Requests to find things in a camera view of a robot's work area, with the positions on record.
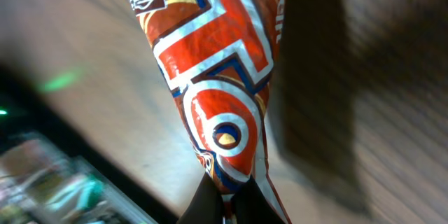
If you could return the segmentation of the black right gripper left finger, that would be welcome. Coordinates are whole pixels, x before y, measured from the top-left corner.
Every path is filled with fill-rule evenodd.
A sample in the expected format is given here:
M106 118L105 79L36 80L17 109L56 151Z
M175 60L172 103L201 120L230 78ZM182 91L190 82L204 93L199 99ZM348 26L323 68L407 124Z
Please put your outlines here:
M222 224L223 198L208 174L204 174L183 215L176 224Z

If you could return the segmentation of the red chocolate bar wrapper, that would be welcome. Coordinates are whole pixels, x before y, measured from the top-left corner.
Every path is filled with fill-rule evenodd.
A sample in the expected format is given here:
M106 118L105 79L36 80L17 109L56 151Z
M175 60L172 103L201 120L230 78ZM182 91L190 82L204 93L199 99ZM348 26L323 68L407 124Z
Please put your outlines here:
M236 223L231 201L248 182L282 223L269 177L265 113L286 0L128 0L148 39L198 161Z

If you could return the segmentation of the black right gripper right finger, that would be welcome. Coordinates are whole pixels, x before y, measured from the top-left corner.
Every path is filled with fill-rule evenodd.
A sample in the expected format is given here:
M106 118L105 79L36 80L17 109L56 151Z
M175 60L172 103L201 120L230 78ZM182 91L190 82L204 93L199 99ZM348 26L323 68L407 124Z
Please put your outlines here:
M284 224L251 177L231 199L238 224Z

